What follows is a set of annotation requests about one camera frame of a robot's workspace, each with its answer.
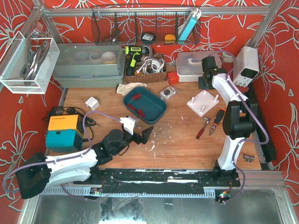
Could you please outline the red handled ratchet wrench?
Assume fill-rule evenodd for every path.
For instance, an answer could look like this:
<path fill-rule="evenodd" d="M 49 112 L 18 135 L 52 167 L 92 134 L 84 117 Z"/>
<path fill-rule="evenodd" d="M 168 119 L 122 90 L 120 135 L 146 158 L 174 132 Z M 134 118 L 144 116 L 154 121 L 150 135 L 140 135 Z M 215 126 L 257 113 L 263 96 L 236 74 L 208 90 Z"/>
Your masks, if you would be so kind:
<path fill-rule="evenodd" d="M 205 125 L 200 129 L 200 131 L 198 132 L 198 134 L 196 135 L 196 139 L 198 140 L 201 135 L 203 134 L 205 128 L 207 127 L 207 125 L 210 123 L 211 121 L 211 118 L 208 118 L 208 117 L 204 117 L 204 120 L 205 120 Z"/>

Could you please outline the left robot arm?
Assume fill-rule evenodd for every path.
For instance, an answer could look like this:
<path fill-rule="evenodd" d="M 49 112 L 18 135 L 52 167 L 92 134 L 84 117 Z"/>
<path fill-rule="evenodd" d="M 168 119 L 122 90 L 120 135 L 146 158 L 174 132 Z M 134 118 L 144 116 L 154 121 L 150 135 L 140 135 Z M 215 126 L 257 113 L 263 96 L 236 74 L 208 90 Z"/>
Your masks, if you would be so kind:
<path fill-rule="evenodd" d="M 124 155 L 131 142 L 146 144 L 152 131 L 152 126 L 141 134 L 124 128 L 113 129 L 102 141 L 82 151 L 61 156 L 34 154 L 15 174 L 21 198 L 33 198 L 52 186 L 92 180 L 97 176 L 98 166 L 110 162 L 116 155 Z"/>

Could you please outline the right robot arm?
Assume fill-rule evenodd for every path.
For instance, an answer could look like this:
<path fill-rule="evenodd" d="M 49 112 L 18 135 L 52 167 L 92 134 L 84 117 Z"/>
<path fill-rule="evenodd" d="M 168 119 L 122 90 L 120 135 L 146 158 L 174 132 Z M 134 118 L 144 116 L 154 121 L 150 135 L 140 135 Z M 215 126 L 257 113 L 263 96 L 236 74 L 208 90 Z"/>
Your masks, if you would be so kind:
<path fill-rule="evenodd" d="M 240 150 L 256 129 L 258 105 L 238 90 L 225 69 L 218 68 L 214 56 L 201 59 L 201 65 L 203 75 L 198 78 L 199 89 L 216 89 L 227 105 L 222 113 L 225 143 L 213 168 L 214 177 L 218 179 L 236 172 Z"/>

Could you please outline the large red spring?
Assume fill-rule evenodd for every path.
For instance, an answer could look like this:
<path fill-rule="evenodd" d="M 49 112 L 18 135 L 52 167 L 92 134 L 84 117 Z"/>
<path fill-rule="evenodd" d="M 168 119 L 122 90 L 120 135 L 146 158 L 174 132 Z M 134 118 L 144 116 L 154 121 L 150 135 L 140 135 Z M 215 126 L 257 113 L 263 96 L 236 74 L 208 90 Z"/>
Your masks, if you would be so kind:
<path fill-rule="evenodd" d="M 133 97 L 132 97 L 132 99 L 133 100 L 137 100 L 137 99 L 139 99 L 139 98 L 141 98 L 142 97 L 142 95 L 140 94 L 140 93 L 137 93 L 137 94 L 135 94 Z"/>

